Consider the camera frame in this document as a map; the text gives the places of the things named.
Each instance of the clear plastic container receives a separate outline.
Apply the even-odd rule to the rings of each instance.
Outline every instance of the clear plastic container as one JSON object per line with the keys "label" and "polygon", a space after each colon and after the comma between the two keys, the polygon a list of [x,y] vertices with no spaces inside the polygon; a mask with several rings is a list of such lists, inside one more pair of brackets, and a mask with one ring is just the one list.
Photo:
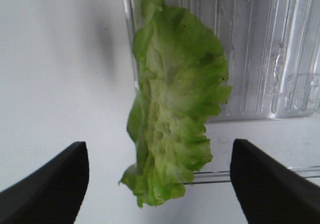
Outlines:
{"label": "clear plastic container", "polygon": [[[210,122],[287,119],[320,112],[320,0],[165,0],[213,29],[229,61],[228,104]],[[129,39],[140,0],[124,0]],[[135,85],[138,67],[134,57]]]}

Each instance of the white surface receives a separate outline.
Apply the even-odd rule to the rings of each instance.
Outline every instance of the white surface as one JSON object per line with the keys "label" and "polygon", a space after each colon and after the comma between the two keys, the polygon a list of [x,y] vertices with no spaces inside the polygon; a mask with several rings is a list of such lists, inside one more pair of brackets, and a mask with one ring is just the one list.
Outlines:
{"label": "white surface", "polygon": [[[135,161],[126,133],[135,92],[122,0],[0,0],[0,27],[0,190],[86,141],[90,181],[76,224],[247,223],[231,184],[189,186],[185,197],[143,209],[118,186]],[[271,154],[315,163],[319,119],[280,123],[208,126],[213,151],[222,150],[213,163],[228,167],[235,137],[267,147],[279,136],[286,145]]]}

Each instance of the lettuce leaf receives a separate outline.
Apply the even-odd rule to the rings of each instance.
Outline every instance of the lettuce leaf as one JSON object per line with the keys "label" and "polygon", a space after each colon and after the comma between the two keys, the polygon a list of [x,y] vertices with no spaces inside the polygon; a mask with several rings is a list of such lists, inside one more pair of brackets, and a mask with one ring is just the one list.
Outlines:
{"label": "lettuce leaf", "polygon": [[120,180],[139,207],[185,194],[183,183],[213,158],[204,124],[231,92],[221,85],[228,79],[222,44],[195,15],[164,0],[141,0],[141,14],[133,42],[139,92],[127,123],[136,163]]}

